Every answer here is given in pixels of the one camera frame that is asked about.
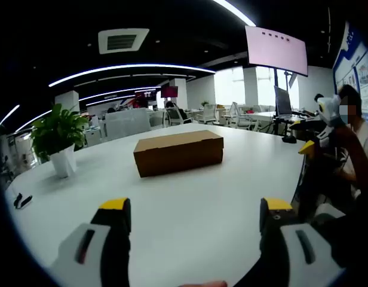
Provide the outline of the person's left hand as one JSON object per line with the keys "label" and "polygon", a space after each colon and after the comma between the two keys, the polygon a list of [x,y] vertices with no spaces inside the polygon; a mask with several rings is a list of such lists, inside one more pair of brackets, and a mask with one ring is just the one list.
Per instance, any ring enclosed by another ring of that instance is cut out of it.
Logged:
{"label": "person's left hand", "polygon": [[194,283],[194,284],[184,284],[179,287],[227,287],[228,284],[224,280],[206,282],[206,283]]}

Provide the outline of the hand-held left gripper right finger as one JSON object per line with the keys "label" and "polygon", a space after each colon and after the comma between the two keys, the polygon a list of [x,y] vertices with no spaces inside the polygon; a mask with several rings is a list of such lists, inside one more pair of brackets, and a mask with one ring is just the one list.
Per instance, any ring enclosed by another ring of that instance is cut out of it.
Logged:
{"label": "hand-held left gripper right finger", "polygon": [[309,223],[301,223],[290,203],[260,201],[260,257],[237,286],[333,286],[344,271],[331,244]]}

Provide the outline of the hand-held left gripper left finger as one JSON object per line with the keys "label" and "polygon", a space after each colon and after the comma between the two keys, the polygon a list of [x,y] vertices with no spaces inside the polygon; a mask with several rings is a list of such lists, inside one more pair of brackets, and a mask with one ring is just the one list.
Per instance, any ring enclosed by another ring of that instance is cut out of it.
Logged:
{"label": "hand-held left gripper left finger", "polygon": [[62,286],[129,286],[130,233],[130,199],[106,201],[61,242],[51,274]]}

